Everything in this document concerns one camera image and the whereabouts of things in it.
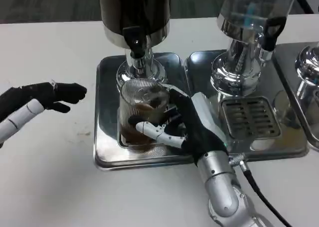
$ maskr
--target glass cup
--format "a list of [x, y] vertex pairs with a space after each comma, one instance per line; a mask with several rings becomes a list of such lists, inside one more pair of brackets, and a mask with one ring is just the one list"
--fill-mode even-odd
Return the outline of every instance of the glass cup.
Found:
[[130, 144], [145, 144], [152, 140], [138, 132], [129, 123], [131, 116], [139, 116], [145, 121], [159, 123], [168, 105], [169, 93], [157, 82], [135, 78], [125, 82], [120, 90], [120, 132]]

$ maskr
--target metal drip tray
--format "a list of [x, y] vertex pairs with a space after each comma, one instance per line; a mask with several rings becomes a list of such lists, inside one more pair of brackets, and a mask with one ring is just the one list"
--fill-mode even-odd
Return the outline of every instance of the metal drip tray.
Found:
[[204, 93], [219, 113], [222, 129], [228, 133], [229, 153], [244, 153], [250, 161], [305, 155], [308, 151], [305, 133], [273, 64], [262, 69], [259, 84], [251, 95], [241, 99], [226, 97], [211, 82], [212, 62], [223, 52], [195, 52], [186, 60], [185, 71], [190, 94]]
[[[156, 53], [155, 58], [165, 67], [170, 84], [185, 91], [185, 71], [179, 57], [173, 53]], [[149, 166], [191, 163], [192, 157], [181, 150], [161, 144], [132, 146], [119, 132], [119, 92], [116, 72], [125, 56], [104, 58], [97, 68], [95, 103], [94, 158], [101, 169], [118, 170]]]
[[264, 97], [225, 99], [221, 107], [233, 139], [260, 140], [281, 134], [270, 104]]
[[303, 48], [311, 43], [281, 44], [276, 47], [275, 67], [283, 81], [308, 141], [319, 149], [319, 88], [306, 85], [297, 75], [295, 61]]

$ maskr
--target clear glass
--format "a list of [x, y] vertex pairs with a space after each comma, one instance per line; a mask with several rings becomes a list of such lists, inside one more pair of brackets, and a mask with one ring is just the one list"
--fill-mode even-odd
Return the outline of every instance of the clear glass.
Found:
[[224, 0], [220, 14], [233, 25], [262, 31], [269, 18], [287, 16], [294, 0]]
[[143, 144], [151, 140], [129, 123], [132, 116], [158, 123], [168, 105], [169, 94], [155, 81], [136, 78], [124, 83], [120, 91], [120, 132], [126, 142]]

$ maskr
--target drain grate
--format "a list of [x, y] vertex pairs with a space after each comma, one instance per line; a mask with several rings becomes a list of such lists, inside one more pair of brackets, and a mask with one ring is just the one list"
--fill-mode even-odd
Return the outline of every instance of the drain grate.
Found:
[[265, 97], [225, 99], [221, 103], [229, 134], [242, 140], [280, 136], [280, 128]]

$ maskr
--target brown liquid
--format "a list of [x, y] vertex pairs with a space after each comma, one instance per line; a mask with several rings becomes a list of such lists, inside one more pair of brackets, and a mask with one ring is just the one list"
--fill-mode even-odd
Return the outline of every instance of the brown liquid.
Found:
[[132, 131], [124, 126], [120, 125], [120, 133], [125, 138], [126, 142], [132, 145], [143, 145], [149, 144], [152, 142], [152, 139], [139, 133], [137, 131]]
[[117, 34], [125, 27], [142, 26], [146, 35], [162, 29], [169, 20], [170, 0], [100, 0], [104, 25]]

